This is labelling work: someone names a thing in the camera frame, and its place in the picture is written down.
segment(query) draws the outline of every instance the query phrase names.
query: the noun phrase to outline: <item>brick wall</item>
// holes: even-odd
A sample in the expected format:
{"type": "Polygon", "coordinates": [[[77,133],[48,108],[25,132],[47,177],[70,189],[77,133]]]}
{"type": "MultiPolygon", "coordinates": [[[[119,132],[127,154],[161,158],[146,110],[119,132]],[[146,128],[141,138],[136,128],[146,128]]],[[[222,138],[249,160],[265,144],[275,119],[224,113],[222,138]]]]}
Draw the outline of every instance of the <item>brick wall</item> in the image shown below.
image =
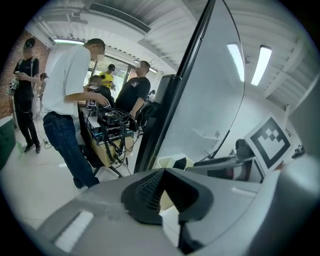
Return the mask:
{"type": "MultiPolygon", "coordinates": [[[[23,46],[28,38],[32,35],[24,31],[20,38],[16,41],[16,44],[12,47],[12,51],[9,54],[8,59],[1,71],[0,76],[0,119],[9,116],[12,110],[12,103],[9,101],[9,96],[6,95],[6,90],[13,78],[13,71],[19,62],[23,58],[23,46]]],[[[47,59],[50,53],[50,49],[46,48],[45,45],[35,39],[36,43],[33,48],[33,55],[39,59],[39,72],[40,74],[45,72],[47,59]]]]}

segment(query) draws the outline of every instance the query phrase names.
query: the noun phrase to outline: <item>yellow shirt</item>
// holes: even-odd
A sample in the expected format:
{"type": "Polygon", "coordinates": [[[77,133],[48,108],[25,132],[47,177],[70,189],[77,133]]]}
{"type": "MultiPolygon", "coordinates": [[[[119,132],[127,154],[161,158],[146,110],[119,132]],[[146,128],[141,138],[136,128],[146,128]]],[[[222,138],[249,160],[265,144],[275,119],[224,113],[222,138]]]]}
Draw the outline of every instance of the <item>yellow shirt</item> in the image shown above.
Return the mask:
{"type": "Polygon", "coordinates": [[[107,72],[101,72],[99,76],[105,75],[105,78],[102,79],[102,85],[106,86],[110,89],[112,82],[114,81],[114,76],[112,74],[108,74],[107,72]]]}

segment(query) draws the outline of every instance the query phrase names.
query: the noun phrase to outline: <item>black cap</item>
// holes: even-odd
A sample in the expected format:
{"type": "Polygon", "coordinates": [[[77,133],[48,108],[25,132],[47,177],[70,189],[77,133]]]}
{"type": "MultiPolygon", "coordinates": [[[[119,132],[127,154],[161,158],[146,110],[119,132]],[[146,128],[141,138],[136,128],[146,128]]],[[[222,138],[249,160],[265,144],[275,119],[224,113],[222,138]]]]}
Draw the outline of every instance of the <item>black cap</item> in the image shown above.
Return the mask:
{"type": "Polygon", "coordinates": [[[35,44],[36,40],[33,37],[31,37],[25,41],[23,49],[31,49],[35,46],[35,44]]]}
{"type": "Polygon", "coordinates": [[[116,69],[116,66],[113,65],[113,64],[110,64],[110,65],[108,66],[108,70],[115,71],[115,69],[116,69]]]}

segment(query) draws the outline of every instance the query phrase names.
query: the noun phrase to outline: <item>black t-shirt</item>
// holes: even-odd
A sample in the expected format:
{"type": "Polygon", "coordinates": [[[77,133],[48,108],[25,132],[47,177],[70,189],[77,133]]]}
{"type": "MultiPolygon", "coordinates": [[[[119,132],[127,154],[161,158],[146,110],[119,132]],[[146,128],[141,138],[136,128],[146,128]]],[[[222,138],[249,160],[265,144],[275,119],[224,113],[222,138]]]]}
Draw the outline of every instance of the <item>black t-shirt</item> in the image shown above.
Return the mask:
{"type": "Polygon", "coordinates": [[[150,91],[150,81],[146,77],[134,77],[126,82],[118,98],[115,101],[115,105],[118,109],[130,112],[137,102],[138,98],[144,100],[147,99],[150,91]]]}
{"type": "MultiPolygon", "coordinates": [[[[13,73],[16,71],[20,71],[21,73],[26,73],[29,77],[31,77],[31,60],[32,58],[23,60],[20,65],[18,62],[15,66],[13,73]]],[[[37,74],[39,74],[39,60],[37,58],[34,58],[32,64],[32,76],[35,77],[37,74]]],[[[19,86],[14,94],[14,100],[19,102],[31,101],[32,97],[33,94],[31,82],[26,80],[19,80],[19,86]]]]}

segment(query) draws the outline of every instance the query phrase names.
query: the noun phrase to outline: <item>hand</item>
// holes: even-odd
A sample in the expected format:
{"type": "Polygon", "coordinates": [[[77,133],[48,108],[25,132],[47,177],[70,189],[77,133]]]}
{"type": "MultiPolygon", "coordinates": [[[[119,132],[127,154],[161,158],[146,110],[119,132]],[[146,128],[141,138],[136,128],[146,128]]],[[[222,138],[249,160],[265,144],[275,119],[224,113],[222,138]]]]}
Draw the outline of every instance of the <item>hand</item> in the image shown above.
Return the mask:
{"type": "Polygon", "coordinates": [[[109,101],[107,100],[107,98],[105,98],[102,94],[100,93],[95,93],[95,98],[93,99],[95,100],[97,103],[106,106],[109,104],[109,101]]]}
{"type": "Polygon", "coordinates": [[[30,76],[28,76],[26,73],[16,74],[16,77],[21,81],[28,81],[30,76]]]}
{"type": "Polygon", "coordinates": [[[133,117],[133,119],[136,119],[136,112],[131,110],[129,114],[133,117]]]}

